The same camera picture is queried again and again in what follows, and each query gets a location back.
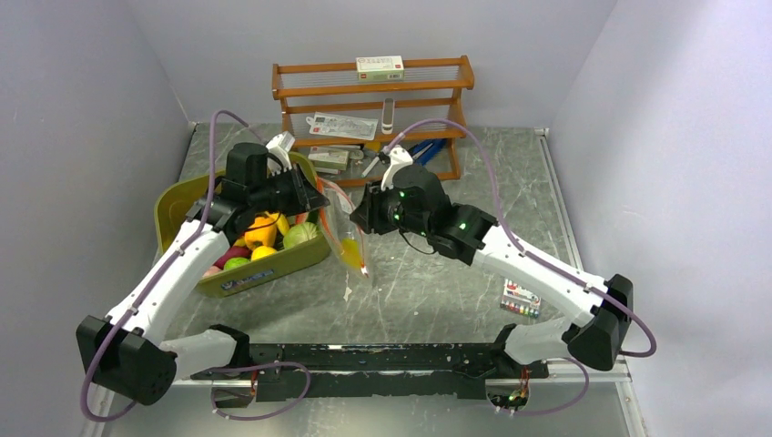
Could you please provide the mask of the yellow banana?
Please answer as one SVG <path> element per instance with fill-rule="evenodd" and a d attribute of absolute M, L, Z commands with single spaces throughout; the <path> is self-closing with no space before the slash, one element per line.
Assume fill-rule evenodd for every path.
<path fill-rule="evenodd" d="M 274 216 L 275 216 L 275 225 L 278 229 L 278 232 L 282 236 L 286 236 L 291 229 L 291 225 L 287 217 L 284 214 L 279 212 L 275 213 Z"/>

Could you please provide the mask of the orange bell pepper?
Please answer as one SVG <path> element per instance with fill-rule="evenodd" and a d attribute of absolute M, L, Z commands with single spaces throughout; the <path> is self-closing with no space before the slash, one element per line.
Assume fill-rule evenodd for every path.
<path fill-rule="evenodd" d="M 260 215 L 248 226 L 243 239 L 248 249 L 273 248 L 278 233 L 277 215 Z"/>

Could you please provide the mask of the clear zip top bag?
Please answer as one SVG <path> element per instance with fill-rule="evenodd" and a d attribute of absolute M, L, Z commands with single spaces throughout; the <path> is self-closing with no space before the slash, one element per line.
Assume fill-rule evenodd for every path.
<path fill-rule="evenodd" d="M 332 254 L 353 278 L 372 284 L 373 268 L 366 234 L 350 220 L 350 214 L 354 212 L 354 202 L 339 185 L 331 180 L 317 178 L 316 184 L 318 190 L 329 202 L 320 213 L 320 229 L 328 241 Z M 358 241 L 360 254 L 364 261 L 364 266 L 361 269 L 352 269 L 342 261 L 340 241 L 344 238 Z"/>

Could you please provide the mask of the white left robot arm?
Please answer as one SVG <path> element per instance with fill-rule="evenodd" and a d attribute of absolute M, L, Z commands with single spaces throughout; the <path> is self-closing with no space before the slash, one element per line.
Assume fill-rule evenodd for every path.
<path fill-rule="evenodd" d="M 249 338 L 215 327 L 181 340 L 165 335 L 205 271 L 262 212 L 286 216 L 316 211 L 329 201 L 281 148 L 240 143 L 225 174 L 210 177 L 173 242 L 145 278 L 106 316 L 88 316 L 76 329 L 86 377 L 81 402 L 96 384 L 151 405 L 173 381 L 218 368 L 237 379 L 250 370 Z"/>

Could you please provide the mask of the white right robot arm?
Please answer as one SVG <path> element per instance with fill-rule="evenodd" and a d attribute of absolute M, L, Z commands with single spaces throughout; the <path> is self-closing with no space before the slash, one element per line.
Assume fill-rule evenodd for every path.
<path fill-rule="evenodd" d="M 491 363 L 503 377 L 552 358 L 609 371 L 621 354 L 631 324 L 629 279 L 619 274 L 603 279 L 522 240 L 511 242 L 497 218 L 451 201 L 440 180 L 421 166 L 397 170 L 389 188 L 368 183 L 350 220 L 368 234 L 422 236 L 432 252 L 501 275 L 559 310 L 559 319 L 501 331 L 502 346 L 493 350 Z"/>

